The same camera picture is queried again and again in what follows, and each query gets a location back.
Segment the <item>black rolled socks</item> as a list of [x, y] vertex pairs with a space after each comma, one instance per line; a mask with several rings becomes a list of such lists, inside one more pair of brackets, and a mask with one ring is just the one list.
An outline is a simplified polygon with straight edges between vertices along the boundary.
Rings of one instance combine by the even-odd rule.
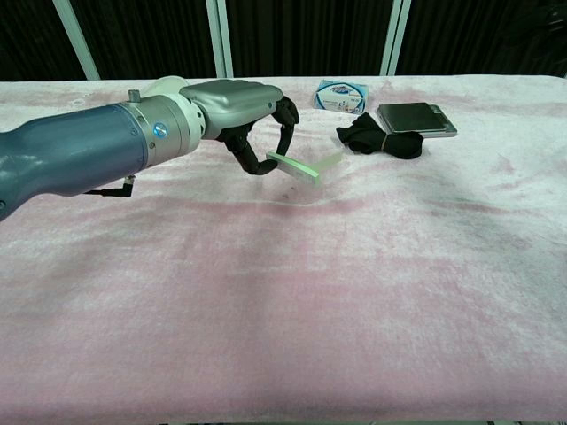
[[422, 155], [424, 138], [417, 132], [387, 134], [367, 113], [349, 127], [337, 127], [339, 141], [348, 149], [364, 155], [384, 152], [395, 158], [414, 159]]

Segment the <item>silver digital pocket scale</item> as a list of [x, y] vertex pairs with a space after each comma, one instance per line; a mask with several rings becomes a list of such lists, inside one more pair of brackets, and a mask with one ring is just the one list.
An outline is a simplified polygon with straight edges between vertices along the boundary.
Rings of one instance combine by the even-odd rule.
[[381, 104], [377, 117], [391, 134], [416, 132], [423, 138], [457, 136], [458, 130], [436, 104]]

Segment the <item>black curtain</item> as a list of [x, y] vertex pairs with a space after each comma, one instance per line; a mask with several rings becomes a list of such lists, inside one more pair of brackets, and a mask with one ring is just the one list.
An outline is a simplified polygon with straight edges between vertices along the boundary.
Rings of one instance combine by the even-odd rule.
[[[213, 77], [206, 0], [67, 0], [103, 80]], [[379, 73], [394, 0], [224, 0], [233, 73]], [[567, 0], [409, 0], [398, 75], [567, 76]], [[0, 0], [0, 81], [86, 76], [52, 0]]]

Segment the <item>blue white tissue pack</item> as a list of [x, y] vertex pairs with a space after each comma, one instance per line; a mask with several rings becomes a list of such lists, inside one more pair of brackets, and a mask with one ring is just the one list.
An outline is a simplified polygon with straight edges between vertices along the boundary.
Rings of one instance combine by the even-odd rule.
[[369, 88], [366, 85], [321, 80], [314, 94], [314, 108], [330, 112], [362, 115], [366, 110]]

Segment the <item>white frame post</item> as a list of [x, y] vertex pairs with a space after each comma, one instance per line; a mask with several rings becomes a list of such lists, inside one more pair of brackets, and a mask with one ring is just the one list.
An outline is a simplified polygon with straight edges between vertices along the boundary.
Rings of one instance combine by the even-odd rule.
[[386, 31], [380, 76], [394, 76], [397, 71], [412, 0], [392, 0], [391, 14]]
[[233, 78], [229, 20], [226, 0], [206, 0], [206, 11], [217, 78]]
[[89, 46], [70, 0], [51, 1], [56, 9], [63, 28], [66, 31], [67, 38], [72, 45], [75, 56], [81, 65], [85, 77], [89, 81], [98, 81], [100, 79], [100, 75], [97, 70], [97, 66], [90, 53]]

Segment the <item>light green card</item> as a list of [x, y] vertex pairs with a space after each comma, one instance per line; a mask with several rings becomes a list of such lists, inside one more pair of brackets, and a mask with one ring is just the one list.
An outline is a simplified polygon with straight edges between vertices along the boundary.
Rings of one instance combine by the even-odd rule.
[[343, 153], [338, 152], [329, 155], [313, 164], [303, 163], [295, 158], [269, 151], [266, 159], [272, 159], [277, 163], [277, 168], [289, 176], [312, 185], [322, 183], [322, 175], [331, 167], [338, 164], [343, 158]]

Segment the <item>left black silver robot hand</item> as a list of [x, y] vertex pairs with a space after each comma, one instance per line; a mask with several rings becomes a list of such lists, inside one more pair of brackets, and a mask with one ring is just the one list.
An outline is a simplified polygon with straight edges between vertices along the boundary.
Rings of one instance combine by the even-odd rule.
[[274, 159], [258, 160], [248, 141], [253, 125], [267, 116], [274, 118], [280, 124], [276, 153], [284, 155], [299, 124], [296, 105], [274, 85], [223, 79], [183, 87], [180, 94], [197, 106], [204, 119], [201, 138], [223, 143], [251, 175], [265, 175], [277, 167]]

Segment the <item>pink plush tablecloth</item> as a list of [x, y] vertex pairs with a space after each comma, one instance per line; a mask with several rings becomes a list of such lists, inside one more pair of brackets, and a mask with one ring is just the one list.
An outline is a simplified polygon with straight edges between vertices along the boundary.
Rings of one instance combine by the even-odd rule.
[[0, 222], [0, 425], [567, 420], [567, 79], [364, 83], [457, 136], [354, 155], [276, 78], [321, 185], [205, 142]]

